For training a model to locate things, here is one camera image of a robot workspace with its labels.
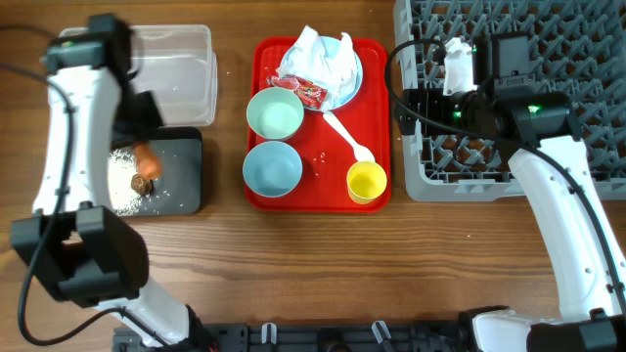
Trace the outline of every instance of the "black mount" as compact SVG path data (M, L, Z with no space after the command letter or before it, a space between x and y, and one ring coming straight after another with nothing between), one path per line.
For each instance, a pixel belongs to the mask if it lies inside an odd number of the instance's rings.
M87 32L54 39L48 46L48 74L59 69L90 66L106 67L121 89L121 100L113 123L112 146L121 148L137 141L147 141L163 125L152 92L135 94L130 84L137 71L132 67L132 29L114 15L89 18Z
M141 236L103 206L59 216L34 272L48 293L57 301L72 301L82 308L101 300L137 298L150 265ZM48 220L40 215L11 224L11 246L24 263L30 263ZM72 233L81 242L66 243Z
M539 92L536 75L530 69L526 33L479 39L473 46L472 62L474 84L482 85L484 91L444 96L442 89L405 90L404 103L441 123L532 147L540 147L539 141L545 138L565 135L576 141L582 138L582 127L569 98L562 92ZM424 125L422 131L416 131L416 120L410 115L400 110L394 115L403 135L449 134ZM496 143L495 147L505 164L516 152L509 145Z

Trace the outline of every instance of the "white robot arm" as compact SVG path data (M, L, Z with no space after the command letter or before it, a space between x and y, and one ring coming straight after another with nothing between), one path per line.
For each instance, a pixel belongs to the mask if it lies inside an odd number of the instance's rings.
M626 280L626 262L608 224L596 193L584 142L571 136L541 141L541 152L556 160L583 187L604 229L619 282ZM509 160L516 180L532 206L539 229L550 254L562 320L520 316L514 311L488 312L473 318L474 336L480 350L526 351L531 326L536 324L579 323L592 319L590 312L603 309L609 317L622 311L608 265L589 215L561 175L545 160L527 151L517 151Z
M125 23L101 15L90 18L85 34L51 42L46 65L55 86L49 93L46 166L34 217L12 224L11 243L25 263L41 252L45 263L32 274L56 300L112 312L147 347L208 350L210 334L191 308L150 278L143 240L112 212L107 181L112 143L143 140L162 125L151 93L135 94L130 83L130 35ZM69 123L73 138L68 138ZM67 184L60 191L67 143ZM62 206L56 212L59 198ZM44 224L53 221L57 225L49 236ZM72 231L82 242L63 244ZM24 313L25 298L21 305ZM34 338L25 319L21 331L37 345L60 342Z

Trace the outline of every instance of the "crumpled napkin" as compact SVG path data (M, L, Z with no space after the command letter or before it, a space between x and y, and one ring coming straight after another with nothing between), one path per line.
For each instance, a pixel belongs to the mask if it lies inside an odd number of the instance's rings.
M458 92L468 92L477 87L473 84L473 64L471 46L454 37L446 44L445 64L446 77L443 80L443 95L449 96Z
M317 31L308 25L293 44L293 51L276 69L280 77L295 74L328 90L320 110L331 110L356 89L357 65L352 38L341 34L338 51L331 57Z

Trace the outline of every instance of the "red wrapper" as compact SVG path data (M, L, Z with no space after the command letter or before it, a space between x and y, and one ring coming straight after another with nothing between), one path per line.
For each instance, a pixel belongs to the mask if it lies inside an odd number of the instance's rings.
M286 74L280 78L271 75L267 78L267 82L274 87L291 90L306 107L315 110L322 106L328 94L326 89L293 74Z

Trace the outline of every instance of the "black cable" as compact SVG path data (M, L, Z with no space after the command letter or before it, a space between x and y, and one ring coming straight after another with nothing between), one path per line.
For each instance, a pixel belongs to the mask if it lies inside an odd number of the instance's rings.
M30 265L28 266L28 270L23 279L22 291L20 293L20 303L18 304L18 326L20 328L20 332L22 333L23 338L35 346L50 346L50 345L58 344L76 336L78 333L85 330L87 327L95 323L100 318L108 315L109 313L118 313L123 318L128 319L133 324L135 324L139 329L141 329L142 331L150 335L152 338L154 338L166 350L171 351L171 348L169 347L169 345L161 337L159 337L154 331L150 331L143 323L138 321L132 315L128 314L123 308L111 308L111 309L103 310L95 314L93 317L85 321L83 324L81 324L74 330L56 338L51 338L47 340L38 339L34 337L28 330L28 326L26 325L26 302L28 300L28 292L30 291L30 284L32 282L32 277L34 275L34 271L36 270L36 268L39 266L41 262L41 258L42 258L41 253L43 251L43 248L48 245L50 238L52 238L54 234L55 226L59 219L59 212L61 211L61 206L63 205L63 202L67 194L67 178L69 176L69 168L70 168L71 154L72 154L73 133L74 133L73 123L72 123L74 107L72 106L71 101L69 100L69 97L67 96L66 92L64 92L64 90L57 83L51 80L48 80L44 75L31 72L27 69L23 69L17 66L4 64L4 63L0 63L0 69L5 69L9 72L19 74L24 77L28 77L30 79L45 83L48 86L50 86L63 99L64 105L66 106L66 114L67 114L66 155L65 155L65 159L63 163L63 168L61 171L61 181L59 183L59 188L57 189L57 194L58 194L57 202L55 203L55 207L52 211L52 214L50 215L48 223L46 224L46 228L44 229L43 236L41 237L39 244L37 245L37 247L35 248L32 254Z
M137 44L137 69L135 69L134 71L128 73L128 80L132 80L133 78L137 77L139 75L139 73L141 73L142 69L144 69L144 53L145 53L145 49L144 48L144 41L143 39L141 39L139 37L139 34L137 34L137 31L133 30L133 34L135 35L135 44Z
M585 208L585 211L587 211L589 219L590 219L592 225L594 226L594 230L596 230L596 235L597 235L598 240L600 242L600 246L601 246L602 251L603 251L604 259L605 259L606 265L608 267L609 276L610 276L610 279L612 281L612 291L611 292L615 292L615 295L617 297L617 301L619 303L619 308L622 311L622 315L626 319L626 297L624 296L624 286L623 286L623 283L621 283L619 281L619 275L617 274L617 268L615 267L615 261L613 260L613 256L612 256L612 254L610 252L610 248L608 246L608 241L606 240L606 235L604 234L604 229L602 227L602 224L600 223L600 219L598 218L598 215L596 214L596 212L594 210L594 207L591 205L591 203L589 202L589 199L585 195L585 191L583 190L583 188L580 185L578 185L576 180L574 180L574 178L569 174L569 172L567 172L560 164L558 164L554 159L549 157L547 154L537 150L536 148L524 145L523 143L511 140L511 139L508 139L508 138L503 138L503 137L500 137L500 136L490 136L490 135L487 135L487 134L484 134L484 133L466 131L466 130L463 130L461 128L457 128L457 127L454 127L454 126L449 126L449 125L437 122L435 120L431 120L431 119L429 119L427 117L421 116L420 114L414 112L409 107L407 107L404 104L404 102L402 102L400 97L398 97L395 94L395 92L393 91L393 87L391 87L391 63L392 63L393 59L395 58L395 56L401 50L403 50L403 49L405 49L405 48L407 48L409 46L419 45L419 44L428 44L428 43L433 43L433 42L436 42L437 45L439 45L441 48L443 48L443 50L445 50L445 45L443 44L443 42L438 41L438 40L433 40L433 39L410 40L410 41L407 41L405 43L400 44L395 49L393 49L391 54L389 54L389 57L387 58L387 62L385 64L385 66L384 66L384 85L386 86L387 91L389 92L389 97L391 97L391 99L400 108L405 110L406 113L410 114L412 117L418 119L419 121L421 121L423 123L429 124L431 126L434 126L434 127L440 128L440 129L448 130L448 131L452 132L453 134L466 135L468 137L472 137L472 138L475 138L475 139L492 140L494 142L505 143L505 144L511 145L511 146L513 146L515 148L525 150L525 151L527 151L527 152L529 152L531 154L535 154L538 157L542 158L544 161L546 161L548 164L550 164L567 181L567 183L571 187L570 191L578 196L578 198L580 199L580 202L582 203L583 207Z
M22 31L28 31L31 33L35 33L38 34L42 37L48 38L48 39L55 39L57 38L57 34L51 32L48 29L44 29L41 27L38 27L36 25L30 25L30 24L7 24L7 25L0 25L0 31L3 30L22 30Z

